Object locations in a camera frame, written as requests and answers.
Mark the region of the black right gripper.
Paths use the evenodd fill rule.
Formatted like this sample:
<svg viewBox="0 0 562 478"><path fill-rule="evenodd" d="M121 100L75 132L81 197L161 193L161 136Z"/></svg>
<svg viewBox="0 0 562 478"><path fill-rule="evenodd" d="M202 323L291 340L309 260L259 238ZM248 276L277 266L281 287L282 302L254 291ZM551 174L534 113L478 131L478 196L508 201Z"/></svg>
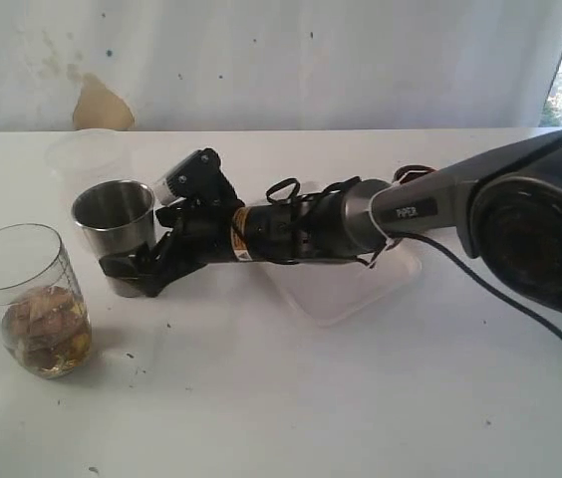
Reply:
<svg viewBox="0 0 562 478"><path fill-rule="evenodd" d="M240 262L232 245L232 223L244 202L222 173L214 149L191 153L153 185L153 193L167 206L156 211L166 233L152 247L143 243L102 257L99 264L108 278L155 298L175 280L206 265Z"/></svg>

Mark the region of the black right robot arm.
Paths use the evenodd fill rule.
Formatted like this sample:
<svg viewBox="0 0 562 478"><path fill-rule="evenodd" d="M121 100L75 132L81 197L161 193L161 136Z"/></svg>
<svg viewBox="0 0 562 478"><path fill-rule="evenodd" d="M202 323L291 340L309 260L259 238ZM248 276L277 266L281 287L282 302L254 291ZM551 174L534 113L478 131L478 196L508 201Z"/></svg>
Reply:
<svg viewBox="0 0 562 478"><path fill-rule="evenodd" d="M395 183L353 177L304 194L274 189L246 205L212 149L179 167L186 182L156 213L165 234L100 261L103 272L154 297L211 263L364 263L391 240L453 228L517 294L562 313L562 130L481 153Z"/></svg>

